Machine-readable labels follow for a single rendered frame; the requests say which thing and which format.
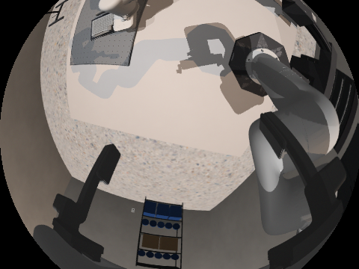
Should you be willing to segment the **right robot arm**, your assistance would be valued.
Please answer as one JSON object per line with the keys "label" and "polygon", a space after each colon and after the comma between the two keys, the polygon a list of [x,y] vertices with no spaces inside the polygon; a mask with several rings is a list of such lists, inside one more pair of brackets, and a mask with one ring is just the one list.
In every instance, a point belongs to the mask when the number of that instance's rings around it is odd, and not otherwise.
{"label": "right robot arm", "polygon": [[128,20],[129,16],[137,12],[138,3],[136,0],[99,0],[99,9]]}

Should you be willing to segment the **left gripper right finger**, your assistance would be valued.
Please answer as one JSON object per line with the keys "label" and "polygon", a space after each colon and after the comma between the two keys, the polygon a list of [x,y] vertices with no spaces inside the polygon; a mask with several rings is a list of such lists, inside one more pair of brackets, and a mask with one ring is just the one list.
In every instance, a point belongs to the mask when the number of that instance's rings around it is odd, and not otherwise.
{"label": "left gripper right finger", "polygon": [[339,223],[344,210],[335,192],[347,174],[338,156],[317,171],[302,145],[272,111],[260,114],[260,131],[279,159],[288,153],[304,183],[312,217],[308,227],[267,251],[269,269],[285,269],[317,248]]}

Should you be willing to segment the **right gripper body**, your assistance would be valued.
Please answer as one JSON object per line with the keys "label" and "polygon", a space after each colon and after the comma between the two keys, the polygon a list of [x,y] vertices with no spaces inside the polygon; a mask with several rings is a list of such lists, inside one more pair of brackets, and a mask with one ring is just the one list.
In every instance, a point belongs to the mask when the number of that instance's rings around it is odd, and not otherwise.
{"label": "right gripper body", "polygon": [[114,31],[123,32],[134,29],[137,25],[137,12],[128,17],[128,20],[123,21],[123,17],[114,15]]}

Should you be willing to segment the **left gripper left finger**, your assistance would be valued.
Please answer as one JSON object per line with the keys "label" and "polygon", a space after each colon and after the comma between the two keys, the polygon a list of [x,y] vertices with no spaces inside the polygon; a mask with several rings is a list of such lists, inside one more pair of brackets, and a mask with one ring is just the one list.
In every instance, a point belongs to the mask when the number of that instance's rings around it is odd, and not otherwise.
{"label": "left gripper left finger", "polygon": [[62,194],[57,194],[53,203],[53,209],[59,213],[59,216],[53,219],[53,229],[72,248],[80,253],[83,251],[84,255],[96,262],[101,262],[99,258],[104,254],[104,247],[83,236],[79,232],[79,226],[86,221],[99,182],[104,185],[110,183],[119,159],[120,152],[117,147],[113,143],[107,144],[90,170],[78,201],[75,202]]}

